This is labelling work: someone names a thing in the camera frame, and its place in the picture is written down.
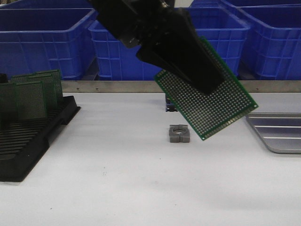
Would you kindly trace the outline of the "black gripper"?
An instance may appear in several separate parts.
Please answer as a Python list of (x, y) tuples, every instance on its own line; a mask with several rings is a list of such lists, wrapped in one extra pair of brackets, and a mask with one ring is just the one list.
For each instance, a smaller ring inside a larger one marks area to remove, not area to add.
[(174, 0), (89, 0), (97, 21), (125, 47), (133, 48), (163, 18), (164, 35), (143, 44), (136, 56), (183, 79), (203, 94), (224, 81), (217, 64), (198, 37), (189, 12), (175, 9)]

